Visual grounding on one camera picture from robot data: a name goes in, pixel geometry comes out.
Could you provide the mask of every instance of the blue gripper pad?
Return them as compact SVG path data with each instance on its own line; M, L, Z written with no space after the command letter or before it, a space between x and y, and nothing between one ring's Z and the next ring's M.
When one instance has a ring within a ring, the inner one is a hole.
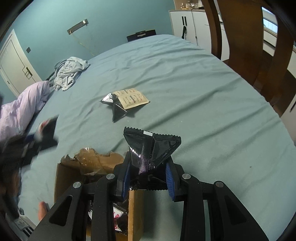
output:
M165 177L166 177L166 183L168 186L168 193L172 198L172 200L174 200L175 199L175 183L174 183L173 175L168 163L166 164L166 167L165 167Z

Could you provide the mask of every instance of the black foil packet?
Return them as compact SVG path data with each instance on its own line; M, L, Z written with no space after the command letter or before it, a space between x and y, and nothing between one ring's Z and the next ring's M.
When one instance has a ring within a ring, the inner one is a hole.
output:
M128 235L128 214L124 213L120 218L117 219L117 226L121 230L121 232L116 232L122 233L125 236Z
M131 189L166 190L166 159L181 144L181 137L129 127L123 135L129 145Z
M125 117L127 114L127 111L123 108L118 97L113 93L107 94L101 100L101 103L112 106L112 112L113 112L112 121L113 121L113 123L118 121L122 117Z

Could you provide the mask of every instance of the teal wall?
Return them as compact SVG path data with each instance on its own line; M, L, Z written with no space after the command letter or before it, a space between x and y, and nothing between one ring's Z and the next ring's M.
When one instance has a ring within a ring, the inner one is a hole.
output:
M15 95L11 92L11 90L8 88L8 86L5 84L1 75L0 75L0 94L4 98L3 104L12 102L17 99Z
M41 79L46 79L54 64L71 56L85 60L93 56L67 30L84 19L89 24L74 32L80 42L98 55L127 42L126 36L155 29L157 34L172 34L168 11L173 0L34 0L15 20L12 29L27 58ZM0 79L0 92L3 80ZM7 89L4 96L9 99Z

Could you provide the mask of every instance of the chair backrest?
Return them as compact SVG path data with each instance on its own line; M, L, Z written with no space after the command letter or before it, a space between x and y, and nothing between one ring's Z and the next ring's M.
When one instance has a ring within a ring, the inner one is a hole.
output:
M263 0L218 0L229 43L229 67L253 85L260 72L263 54L262 7L272 9ZM213 0L202 1L207 14L212 54L221 59L222 39L218 13ZM274 104L281 95L280 85L290 62L294 40L279 17L277 42L269 70L259 92Z

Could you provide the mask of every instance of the teal bed sheet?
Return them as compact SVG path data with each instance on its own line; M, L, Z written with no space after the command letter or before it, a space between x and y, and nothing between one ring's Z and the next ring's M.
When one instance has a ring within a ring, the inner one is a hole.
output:
M270 241L282 234L296 211L296 149L253 87L213 55L171 35L118 46L89 63L69 90L53 93L31 128L59 115L57 148L22 170L19 207L35 224L38 202L54 204L61 157L84 147L124 156L123 129L129 126L181 136L175 163L200 181L223 181ZM112 110L100 100L128 88L151 102L112 123ZM142 240L179 240L183 203L173 203L167 191L147 191L144 207Z

